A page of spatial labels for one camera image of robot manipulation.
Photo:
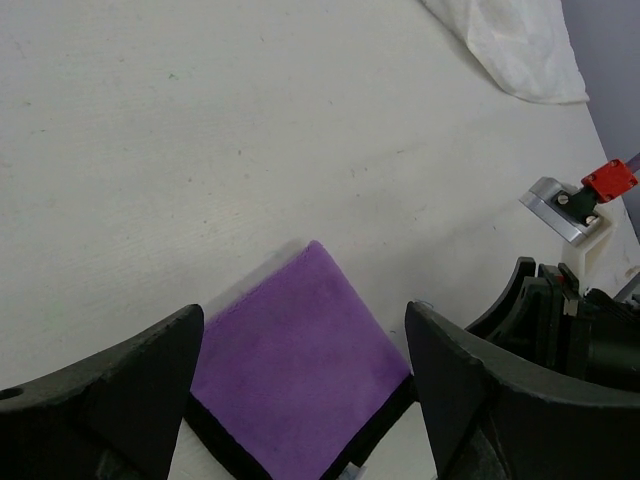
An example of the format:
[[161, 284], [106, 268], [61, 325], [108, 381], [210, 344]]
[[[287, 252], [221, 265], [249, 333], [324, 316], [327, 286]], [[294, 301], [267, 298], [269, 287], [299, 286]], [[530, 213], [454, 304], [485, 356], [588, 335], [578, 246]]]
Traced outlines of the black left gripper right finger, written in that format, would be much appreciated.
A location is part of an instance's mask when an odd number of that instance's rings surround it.
[[524, 360], [422, 303], [405, 330], [437, 478], [638, 478], [638, 394]]

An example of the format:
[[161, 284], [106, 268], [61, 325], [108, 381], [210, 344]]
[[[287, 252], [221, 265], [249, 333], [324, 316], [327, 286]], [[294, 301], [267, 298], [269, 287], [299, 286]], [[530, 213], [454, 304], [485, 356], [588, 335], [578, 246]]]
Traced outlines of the purple and black towel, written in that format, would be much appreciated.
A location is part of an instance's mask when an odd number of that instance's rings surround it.
[[416, 399], [408, 363], [314, 241], [207, 322], [185, 419], [237, 479], [336, 479]]

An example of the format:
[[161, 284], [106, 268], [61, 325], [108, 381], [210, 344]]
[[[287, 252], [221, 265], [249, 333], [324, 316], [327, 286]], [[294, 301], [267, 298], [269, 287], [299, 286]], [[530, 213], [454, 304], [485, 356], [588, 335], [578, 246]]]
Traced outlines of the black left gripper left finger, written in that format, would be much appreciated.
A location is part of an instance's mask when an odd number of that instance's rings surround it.
[[165, 479], [201, 347], [187, 305], [130, 339], [1, 392], [4, 479]]

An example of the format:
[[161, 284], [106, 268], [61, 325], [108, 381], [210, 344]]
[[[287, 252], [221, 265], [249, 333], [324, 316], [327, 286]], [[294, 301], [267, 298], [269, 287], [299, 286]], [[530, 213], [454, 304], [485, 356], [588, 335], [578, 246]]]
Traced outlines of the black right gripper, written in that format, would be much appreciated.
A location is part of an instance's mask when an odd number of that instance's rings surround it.
[[579, 380], [639, 378], [639, 305], [597, 288], [580, 294], [563, 263], [520, 257], [499, 298], [466, 331]]

